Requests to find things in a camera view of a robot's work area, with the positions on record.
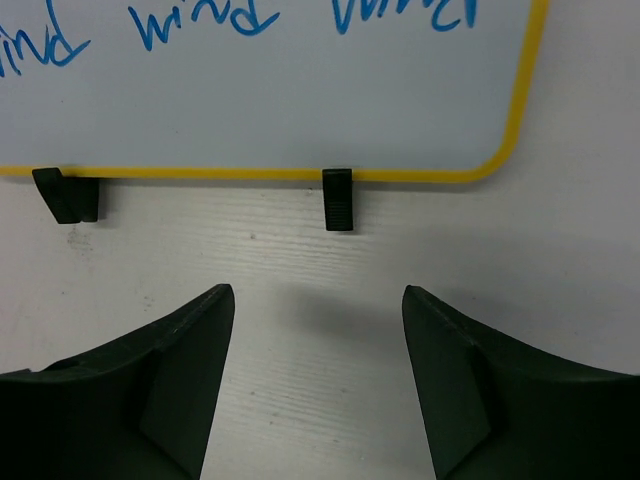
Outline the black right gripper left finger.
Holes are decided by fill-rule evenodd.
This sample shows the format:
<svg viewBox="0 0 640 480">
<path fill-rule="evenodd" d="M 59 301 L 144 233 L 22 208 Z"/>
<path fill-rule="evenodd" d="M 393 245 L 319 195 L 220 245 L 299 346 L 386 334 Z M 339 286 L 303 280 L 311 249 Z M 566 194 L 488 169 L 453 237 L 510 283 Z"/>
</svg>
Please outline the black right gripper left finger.
<svg viewBox="0 0 640 480">
<path fill-rule="evenodd" d="M 235 313 L 227 284 L 40 371 L 1 377 L 5 479 L 197 479 Z"/>
</svg>

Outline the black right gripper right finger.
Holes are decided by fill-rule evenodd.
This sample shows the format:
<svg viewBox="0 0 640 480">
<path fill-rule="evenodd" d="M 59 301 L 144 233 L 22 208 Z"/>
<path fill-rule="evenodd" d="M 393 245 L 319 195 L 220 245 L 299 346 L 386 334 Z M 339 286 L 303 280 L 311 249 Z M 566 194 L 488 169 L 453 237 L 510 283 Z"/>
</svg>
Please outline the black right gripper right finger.
<svg viewBox="0 0 640 480">
<path fill-rule="evenodd" d="M 417 287 L 406 344 L 439 479 L 635 479 L 639 379 L 544 352 Z"/>
</svg>

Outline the yellow framed whiteboard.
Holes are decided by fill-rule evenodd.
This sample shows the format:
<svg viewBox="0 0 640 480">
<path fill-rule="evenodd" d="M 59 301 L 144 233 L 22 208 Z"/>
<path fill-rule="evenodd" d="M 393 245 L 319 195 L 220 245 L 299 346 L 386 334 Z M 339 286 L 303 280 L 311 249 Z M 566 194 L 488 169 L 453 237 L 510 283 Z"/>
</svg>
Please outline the yellow framed whiteboard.
<svg viewBox="0 0 640 480">
<path fill-rule="evenodd" d="M 545 1 L 5 1 L 1 171 L 464 183 L 513 152 Z"/>
</svg>

